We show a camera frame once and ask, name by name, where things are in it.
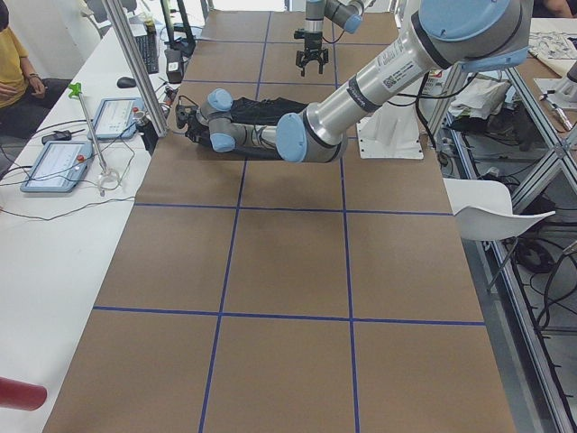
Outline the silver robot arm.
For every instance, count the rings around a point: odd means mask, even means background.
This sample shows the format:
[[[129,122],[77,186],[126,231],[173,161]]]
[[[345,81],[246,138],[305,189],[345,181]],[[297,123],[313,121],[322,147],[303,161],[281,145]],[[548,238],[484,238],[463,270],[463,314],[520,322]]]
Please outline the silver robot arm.
[[[408,27],[371,62],[320,103],[265,124],[265,110],[234,120],[231,94],[213,90],[198,106],[178,105],[176,121],[213,152],[261,160],[326,163],[341,158],[349,127],[380,109],[433,69],[509,68],[527,57],[530,1],[423,1]]]
[[[323,25],[327,18],[343,29],[343,32],[355,33],[362,23],[362,16],[374,1],[306,1],[305,24],[294,31],[295,40],[304,41],[304,49],[297,51],[296,66],[300,75],[306,75],[306,66],[312,61],[318,63],[318,73],[322,74],[324,65],[329,61],[328,49],[323,46]]]

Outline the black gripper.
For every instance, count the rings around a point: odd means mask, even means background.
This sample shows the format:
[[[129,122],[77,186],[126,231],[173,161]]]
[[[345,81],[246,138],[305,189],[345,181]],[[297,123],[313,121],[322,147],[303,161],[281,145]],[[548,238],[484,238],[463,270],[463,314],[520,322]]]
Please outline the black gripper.
[[[306,75],[306,65],[312,60],[318,62],[318,73],[324,73],[325,65],[328,63],[328,49],[323,47],[322,32],[306,31],[304,41],[304,50],[297,51],[296,65],[299,68],[300,76]]]
[[[210,133],[206,125],[197,120],[197,114],[192,113],[188,116],[187,131],[185,136],[192,142],[204,147],[211,147]]]

